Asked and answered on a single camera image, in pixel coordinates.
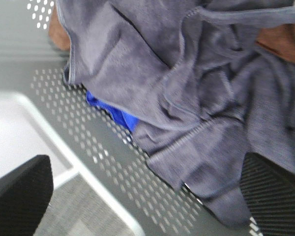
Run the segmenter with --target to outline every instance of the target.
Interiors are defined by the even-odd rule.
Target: gray fabric
[[[58,0],[71,38],[65,81],[138,117],[133,136],[151,170],[241,225],[244,201],[238,212],[225,207],[242,199],[247,151],[295,174],[295,65],[255,45],[260,28],[295,23],[292,4]]]

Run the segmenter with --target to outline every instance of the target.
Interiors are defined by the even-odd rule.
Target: brown object
[[[58,48],[63,51],[70,50],[70,38],[58,20],[56,6],[51,15],[48,35]]]
[[[256,43],[278,57],[295,63],[295,25],[261,29]]]

